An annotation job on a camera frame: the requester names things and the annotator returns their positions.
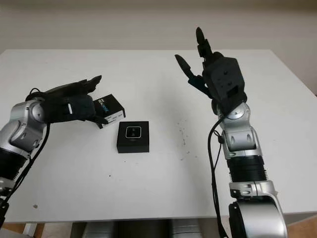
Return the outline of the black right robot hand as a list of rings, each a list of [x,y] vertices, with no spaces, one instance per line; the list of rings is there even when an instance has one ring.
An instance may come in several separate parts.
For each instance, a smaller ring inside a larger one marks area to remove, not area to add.
[[[208,67],[209,65],[215,63],[218,59],[222,58],[223,55],[220,52],[213,52],[211,50],[210,44],[208,40],[204,37],[203,31],[200,27],[197,27],[196,29],[196,39],[198,43],[198,53],[201,58],[204,59],[203,61],[203,69]],[[191,67],[189,64],[185,61],[185,59],[176,54],[175,58],[181,68],[181,70],[184,72],[184,74],[188,77],[188,83],[201,91],[202,93],[206,94],[211,99],[211,108],[215,115],[217,115],[217,102],[213,98],[212,94],[209,91],[208,86],[206,86],[206,83],[203,79],[202,75],[194,75],[191,71]]]

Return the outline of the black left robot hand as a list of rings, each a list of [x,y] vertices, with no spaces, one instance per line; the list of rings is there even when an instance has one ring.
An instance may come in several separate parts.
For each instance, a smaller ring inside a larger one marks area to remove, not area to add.
[[[94,101],[89,93],[96,89],[101,76],[91,80],[58,86],[43,93],[40,105],[47,123],[88,120],[98,125],[108,124],[108,120],[98,114]]]

